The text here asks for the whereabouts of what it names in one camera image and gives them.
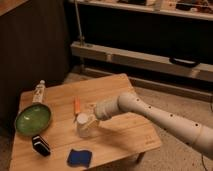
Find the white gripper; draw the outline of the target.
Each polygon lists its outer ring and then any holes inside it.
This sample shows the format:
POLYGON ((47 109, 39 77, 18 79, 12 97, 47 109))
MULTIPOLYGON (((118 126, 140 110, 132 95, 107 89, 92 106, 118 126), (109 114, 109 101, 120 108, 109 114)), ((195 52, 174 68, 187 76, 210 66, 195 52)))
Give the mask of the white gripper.
POLYGON ((101 121, 109 120, 113 116, 118 115, 120 113, 120 108, 118 106, 118 99, 112 98, 112 99, 106 99, 103 101, 100 101, 96 104, 96 107, 94 108, 94 114, 95 117, 93 118, 86 126, 87 130, 96 129, 99 126, 99 123, 101 121))

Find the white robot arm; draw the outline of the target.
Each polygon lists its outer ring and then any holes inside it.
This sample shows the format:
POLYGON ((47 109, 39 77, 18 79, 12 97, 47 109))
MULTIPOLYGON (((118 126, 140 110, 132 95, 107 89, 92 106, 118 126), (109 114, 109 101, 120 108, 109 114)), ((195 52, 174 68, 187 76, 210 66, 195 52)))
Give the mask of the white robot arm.
POLYGON ((144 102, 138 95, 124 92, 111 99, 99 101, 94 117, 106 121, 112 117, 132 112, 141 115, 184 144, 213 160, 213 129, 201 123, 156 108, 144 102))

